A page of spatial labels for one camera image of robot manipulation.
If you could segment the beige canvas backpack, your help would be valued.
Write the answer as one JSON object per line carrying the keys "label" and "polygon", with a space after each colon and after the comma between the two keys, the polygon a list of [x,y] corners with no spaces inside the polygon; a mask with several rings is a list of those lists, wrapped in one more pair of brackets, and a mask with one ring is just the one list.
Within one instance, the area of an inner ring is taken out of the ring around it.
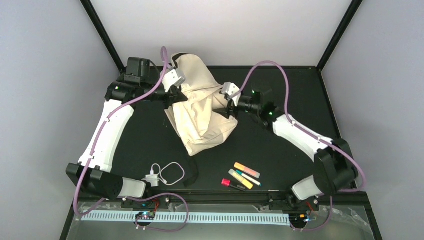
{"label": "beige canvas backpack", "polygon": [[187,188],[199,177],[195,156],[223,144],[237,127],[238,121],[215,112],[225,108],[228,102],[220,93],[223,86],[215,80],[199,56],[176,53],[171,57],[171,64],[185,76],[181,92],[187,101],[174,103],[165,110],[165,114],[188,154],[191,177],[183,182]]}

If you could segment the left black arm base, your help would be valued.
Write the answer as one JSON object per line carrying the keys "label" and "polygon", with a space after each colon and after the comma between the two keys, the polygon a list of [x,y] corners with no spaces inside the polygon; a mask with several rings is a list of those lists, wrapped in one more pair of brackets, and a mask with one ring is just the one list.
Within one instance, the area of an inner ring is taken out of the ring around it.
{"label": "left black arm base", "polygon": [[142,228],[153,223],[157,212],[163,212],[168,208],[169,198],[154,198],[144,202],[127,199],[120,206],[124,210],[134,212],[133,223],[136,227]]}

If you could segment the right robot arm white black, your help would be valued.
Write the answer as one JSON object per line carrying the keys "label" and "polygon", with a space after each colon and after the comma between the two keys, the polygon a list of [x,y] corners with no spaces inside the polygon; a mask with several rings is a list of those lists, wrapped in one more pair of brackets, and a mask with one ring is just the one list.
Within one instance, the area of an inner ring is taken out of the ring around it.
{"label": "right robot arm white black", "polygon": [[312,131],[273,101],[266,101],[265,94],[260,91],[254,90],[251,96],[245,96],[235,84],[227,82],[220,93],[228,104],[216,109],[215,113],[229,119],[245,112],[268,131],[300,149],[312,161],[312,175],[295,183],[284,196],[290,209],[299,209],[305,200],[313,196],[333,196],[359,176],[350,146],[345,140],[333,140]]}

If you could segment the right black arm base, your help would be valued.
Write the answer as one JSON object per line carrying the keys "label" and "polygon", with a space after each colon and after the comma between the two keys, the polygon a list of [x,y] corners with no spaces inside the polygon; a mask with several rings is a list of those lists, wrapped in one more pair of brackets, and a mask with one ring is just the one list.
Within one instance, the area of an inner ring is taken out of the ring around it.
{"label": "right black arm base", "polygon": [[319,205],[315,197],[299,200],[291,192],[271,192],[265,204],[272,211],[288,214],[289,223],[296,229],[305,229],[309,222],[317,220]]}

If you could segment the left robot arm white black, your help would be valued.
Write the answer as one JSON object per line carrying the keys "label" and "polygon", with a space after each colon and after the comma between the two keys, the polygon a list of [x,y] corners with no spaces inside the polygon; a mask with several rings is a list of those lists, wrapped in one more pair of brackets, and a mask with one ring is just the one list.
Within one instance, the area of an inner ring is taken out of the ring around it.
{"label": "left robot arm white black", "polygon": [[149,59],[130,57],[127,67],[108,88],[101,119],[95,133],[77,163],[69,163],[66,174],[76,186],[76,193],[95,195],[108,200],[145,194],[145,181],[112,173],[113,159],[123,131],[135,112],[137,102],[159,101],[168,109],[187,101],[181,91],[186,80],[177,66],[167,65],[153,83]]}

